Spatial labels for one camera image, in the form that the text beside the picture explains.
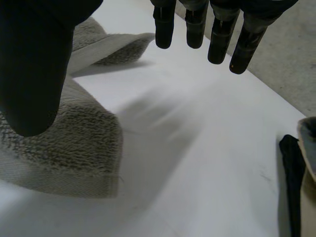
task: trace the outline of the concrete floor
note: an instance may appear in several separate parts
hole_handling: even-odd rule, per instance
[[[176,13],[185,17],[185,8],[180,3],[177,4]],[[306,116],[316,116],[315,16],[316,1],[299,0],[268,27],[248,67],[255,76]],[[213,19],[213,10],[209,7],[205,27],[208,38]],[[234,52],[242,24],[241,13],[228,48],[229,55]]]

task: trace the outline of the black cloth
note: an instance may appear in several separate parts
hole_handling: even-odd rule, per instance
[[[20,135],[46,131],[58,111],[73,30],[102,0],[2,0],[0,111]]]
[[[279,146],[282,153],[286,176],[288,209],[292,237],[301,236],[301,186],[305,172],[305,162],[298,140],[291,135],[285,135]]]

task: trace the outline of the beige fabric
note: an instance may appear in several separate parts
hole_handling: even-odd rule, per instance
[[[125,62],[133,62],[153,38],[153,34],[108,36],[88,19],[75,30],[68,73],[99,60],[107,62],[106,57],[118,52]],[[122,51],[138,40],[143,44]],[[0,114],[0,178],[28,189],[82,198],[115,197],[121,150],[117,117],[70,76],[65,80],[56,120],[45,133],[21,137]]]
[[[301,187],[301,237],[316,236],[316,117],[299,121],[299,146],[306,163]]]

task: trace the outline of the white table surface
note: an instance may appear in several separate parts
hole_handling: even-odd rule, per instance
[[[106,1],[108,33],[155,30],[149,0]],[[175,18],[169,50],[132,65],[77,73],[118,114],[124,133],[117,199],[28,191],[0,182],[0,237],[289,236],[277,141],[304,116],[250,72],[230,73],[186,46]]]

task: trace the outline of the black robotic finger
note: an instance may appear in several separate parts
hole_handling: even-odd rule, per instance
[[[207,58],[213,64],[221,64],[225,59],[239,16],[239,2],[237,0],[210,0],[210,2],[215,19]]]
[[[200,48],[203,43],[208,1],[200,1],[197,10],[186,12],[187,43],[191,48]]]
[[[155,6],[154,9],[156,45],[159,48],[166,49],[170,47],[172,41],[176,0],[162,2]]]
[[[248,67],[267,27],[297,0],[243,0],[244,23],[233,53],[230,70],[242,74]]]
[[[53,124],[72,53],[74,27],[101,2],[24,0],[0,4],[0,111],[19,135],[39,135]]]

